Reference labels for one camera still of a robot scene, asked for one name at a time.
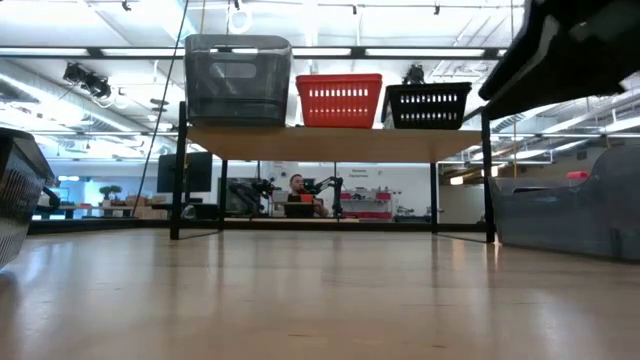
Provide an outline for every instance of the black plastic container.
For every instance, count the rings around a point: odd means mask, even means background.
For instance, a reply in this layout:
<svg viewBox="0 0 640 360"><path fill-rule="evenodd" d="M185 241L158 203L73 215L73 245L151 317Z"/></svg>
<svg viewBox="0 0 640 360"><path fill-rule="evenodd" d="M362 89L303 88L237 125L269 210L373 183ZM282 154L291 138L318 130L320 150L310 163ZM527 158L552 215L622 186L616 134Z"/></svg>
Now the black plastic container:
<svg viewBox="0 0 640 360"><path fill-rule="evenodd" d="M20 253L42 189L53 180L32 135L0 128L0 268Z"/></svg>
<svg viewBox="0 0 640 360"><path fill-rule="evenodd" d="M387 86L382 122L387 129L458 130L471 83Z"/></svg>
<svg viewBox="0 0 640 360"><path fill-rule="evenodd" d="M278 36L191 35L189 120L200 126L285 126L291 44Z"/></svg>

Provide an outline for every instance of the wooden floor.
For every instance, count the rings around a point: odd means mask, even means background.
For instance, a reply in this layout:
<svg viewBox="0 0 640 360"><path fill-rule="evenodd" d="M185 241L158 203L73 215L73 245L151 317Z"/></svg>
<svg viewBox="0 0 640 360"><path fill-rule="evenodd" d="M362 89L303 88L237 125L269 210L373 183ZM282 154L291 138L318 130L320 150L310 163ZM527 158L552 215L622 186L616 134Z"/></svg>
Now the wooden floor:
<svg viewBox="0 0 640 360"><path fill-rule="evenodd" d="M427 233L32 237L0 359L638 359L640 266Z"/></svg>

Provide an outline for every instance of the person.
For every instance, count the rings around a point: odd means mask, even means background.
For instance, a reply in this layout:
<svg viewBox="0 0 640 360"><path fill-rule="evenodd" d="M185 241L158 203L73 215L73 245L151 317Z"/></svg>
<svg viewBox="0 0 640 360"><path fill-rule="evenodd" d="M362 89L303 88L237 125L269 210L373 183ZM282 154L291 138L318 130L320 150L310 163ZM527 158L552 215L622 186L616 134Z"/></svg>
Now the person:
<svg viewBox="0 0 640 360"><path fill-rule="evenodd" d="M300 195L307 193L304 189L304 178L300 174L295 174L289 179L289 187L291 193L287 202L301 202ZM324 207L321 200L313 199L313 206L304 205L287 205L284 207L284 213L289 218L310 218L314 214L318 214L320 217L327 217L329 210Z"/></svg>

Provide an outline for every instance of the ceiling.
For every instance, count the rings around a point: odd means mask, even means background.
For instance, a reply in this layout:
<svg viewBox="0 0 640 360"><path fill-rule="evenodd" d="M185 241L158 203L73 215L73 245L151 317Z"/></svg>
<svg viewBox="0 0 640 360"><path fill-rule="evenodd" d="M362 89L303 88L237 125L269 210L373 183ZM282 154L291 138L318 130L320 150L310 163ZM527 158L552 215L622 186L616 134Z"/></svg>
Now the ceiling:
<svg viewBox="0 0 640 360"><path fill-rule="evenodd" d="M522 25L523 0L270 0L240 1L241 12L231 19L232 28L247 25L245 34L277 35L293 46L389 46L421 47L508 47ZM120 0L5 0L0 4L0 44L3 46L49 47L172 47L178 35L182 0L128 1L125 11ZM190 1L182 35L227 32L227 13L235 12L234 1ZM247 22L247 13L251 22ZM82 60L86 69L109 78L117 96L92 101L88 94L62 79L67 59L0 59L4 83L18 81L12 89L22 93L20 101L3 100L0 77L0 122L3 126L25 130L148 131L155 105L152 98L163 97L170 74L166 113L161 130L177 124L178 104L184 100L184 64L169 60ZM287 122L301 123L297 110L295 75L380 73L383 86L399 84L412 63L420 63L428 83L461 82L473 84L466 113L482 106L477 91L496 61L465 60L295 60L290 78ZM603 131L614 121L635 119L635 96L640 89L637 77L625 82L627 93L612 98L590 98L533 109L492 124L496 133L541 133L564 121L591 114L557 133ZM38 91L49 94L44 101ZM382 101L379 102L376 126ZM612 110L618 111L614 118ZM465 123L465 129L479 129L479 119ZM625 127L624 132L637 127ZM47 156L61 158L104 157L140 158L146 155L150 139L146 136L39 136ZM531 159L542 159L551 149L575 142L570 138L516 138L516 152L545 150ZM153 153L172 152L171 136L158 139ZM514 150L511 138L496 138L495 156L508 158ZM466 152L477 157L477 149Z"/></svg>

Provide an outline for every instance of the gray plastic container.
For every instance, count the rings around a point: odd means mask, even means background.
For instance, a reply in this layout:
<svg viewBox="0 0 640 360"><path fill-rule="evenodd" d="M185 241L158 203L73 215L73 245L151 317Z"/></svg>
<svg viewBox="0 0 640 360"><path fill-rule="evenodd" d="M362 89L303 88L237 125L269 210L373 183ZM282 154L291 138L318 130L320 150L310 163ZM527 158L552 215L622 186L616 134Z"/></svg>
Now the gray plastic container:
<svg viewBox="0 0 640 360"><path fill-rule="evenodd" d="M291 44L278 36L191 35L185 76L198 126L285 126Z"/></svg>

